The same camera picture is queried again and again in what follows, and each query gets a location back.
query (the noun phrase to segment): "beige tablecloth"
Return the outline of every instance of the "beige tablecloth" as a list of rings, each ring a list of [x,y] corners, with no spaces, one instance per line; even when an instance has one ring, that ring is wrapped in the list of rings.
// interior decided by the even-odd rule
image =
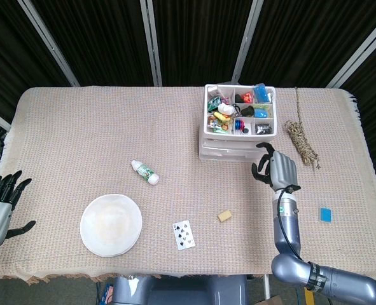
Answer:
[[[0,278],[52,275],[263,274],[277,254],[272,190],[249,163],[198,160],[203,88],[33,88],[19,102],[0,174],[31,177],[11,227],[36,220],[0,247]],[[277,88],[278,135],[295,160],[302,257],[376,276],[376,177],[349,94],[300,89],[307,138],[321,169],[302,164],[283,124],[296,120],[293,88]],[[141,160],[160,176],[146,183],[130,165]],[[120,193],[141,209],[143,230],[126,254],[100,258],[82,244],[85,207]],[[319,208],[332,209],[331,224]],[[220,223],[217,215],[233,217]],[[172,223],[189,220],[196,247],[178,251]]]

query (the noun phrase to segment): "small yellow sponge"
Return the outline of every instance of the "small yellow sponge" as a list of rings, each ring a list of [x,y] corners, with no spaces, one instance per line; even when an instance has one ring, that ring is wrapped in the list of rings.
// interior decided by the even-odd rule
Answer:
[[[230,210],[225,210],[224,212],[220,213],[218,215],[220,222],[226,221],[232,216],[232,213]]]

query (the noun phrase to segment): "bottle label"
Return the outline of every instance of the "bottle label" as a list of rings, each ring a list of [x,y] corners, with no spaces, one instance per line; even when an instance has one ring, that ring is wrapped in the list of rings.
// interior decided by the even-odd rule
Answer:
[[[143,176],[145,181],[148,181],[148,179],[154,174],[153,170],[145,164],[142,164],[139,168],[137,168],[137,173]]]

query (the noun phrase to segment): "red object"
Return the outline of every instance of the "red object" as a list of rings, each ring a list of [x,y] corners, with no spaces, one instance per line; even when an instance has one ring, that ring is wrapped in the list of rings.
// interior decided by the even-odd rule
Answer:
[[[253,104],[253,95],[251,94],[251,91],[243,94],[242,98],[245,104]]]

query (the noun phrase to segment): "floor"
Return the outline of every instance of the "floor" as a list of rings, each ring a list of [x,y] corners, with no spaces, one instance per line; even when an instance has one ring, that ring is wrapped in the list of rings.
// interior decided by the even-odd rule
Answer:
[[[106,283],[114,283],[114,278]],[[277,281],[270,276],[271,296],[280,295],[285,305],[305,304],[303,289],[295,289]],[[249,304],[264,300],[263,280],[256,278],[248,281]],[[29,286],[22,280],[0,280],[0,305],[77,305],[95,304],[95,283],[86,278],[68,279],[64,277],[51,279],[50,283],[39,283]],[[327,299],[315,295],[316,305],[329,304]]]

